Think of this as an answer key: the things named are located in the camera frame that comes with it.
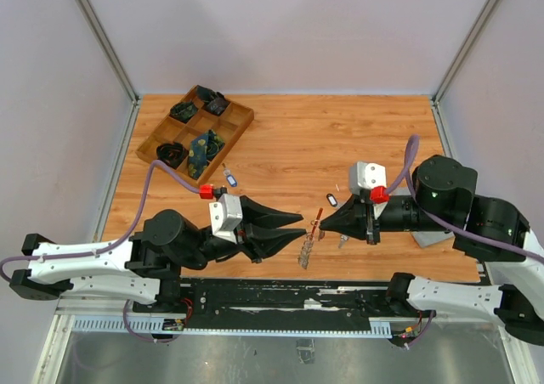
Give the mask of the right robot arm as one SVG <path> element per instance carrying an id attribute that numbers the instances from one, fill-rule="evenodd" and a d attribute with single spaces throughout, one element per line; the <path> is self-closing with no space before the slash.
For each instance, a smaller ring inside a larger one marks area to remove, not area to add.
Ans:
<path id="1" fill-rule="evenodd" d="M 320 222 L 320 230 L 376 245 L 383 232 L 454 235 L 454 249 L 502 272 L 503 285 L 461 285 L 397 272 L 367 313 L 421 316 L 438 313 L 485 320 L 536 346 L 543 343 L 543 248 L 528 220 L 512 203 L 476 195 L 478 174 L 458 161 L 434 155 L 408 178 L 408 195 L 387 188 L 385 167 L 359 161 L 349 170 L 350 198 Z"/>

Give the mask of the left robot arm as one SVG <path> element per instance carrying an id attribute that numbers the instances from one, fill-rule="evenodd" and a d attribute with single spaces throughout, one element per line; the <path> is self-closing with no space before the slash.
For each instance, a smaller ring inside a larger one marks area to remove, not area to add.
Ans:
<path id="1" fill-rule="evenodd" d="M 292 226 L 302 215 L 245 195 L 218 197 L 209 214 L 209 225 L 198 228 L 179 212 L 163 210 L 131 236 L 96 243 L 61 245 L 29 234 L 22 247 L 28 264 L 9 276 L 9 287 L 34 301 L 105 296 L 170 313 L 182 302 L 182 291 L 170 283 L 178 282 L 183 269 L 200 271 L 238 254 L 260 263 L 306 234 Z"/>

